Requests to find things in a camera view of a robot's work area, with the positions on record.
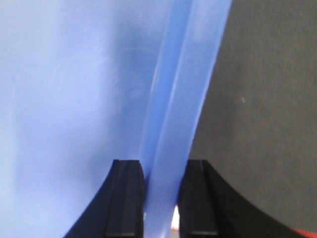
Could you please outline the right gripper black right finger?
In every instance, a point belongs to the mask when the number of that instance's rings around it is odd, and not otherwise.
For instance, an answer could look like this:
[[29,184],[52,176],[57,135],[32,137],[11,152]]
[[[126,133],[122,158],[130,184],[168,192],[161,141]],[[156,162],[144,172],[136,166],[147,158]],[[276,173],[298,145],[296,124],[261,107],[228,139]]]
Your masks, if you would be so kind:
[[234,190],[206,160],[188,160],[178,193],[181,238],[301,238]]

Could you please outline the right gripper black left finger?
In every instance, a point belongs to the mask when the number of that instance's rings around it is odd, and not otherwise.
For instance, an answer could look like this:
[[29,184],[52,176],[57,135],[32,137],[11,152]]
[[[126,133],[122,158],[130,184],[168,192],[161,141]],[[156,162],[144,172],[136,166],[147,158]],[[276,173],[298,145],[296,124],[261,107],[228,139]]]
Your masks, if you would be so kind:
[[145,180],[140,161],[114,160],[99,191],[67,238],[141,238]]

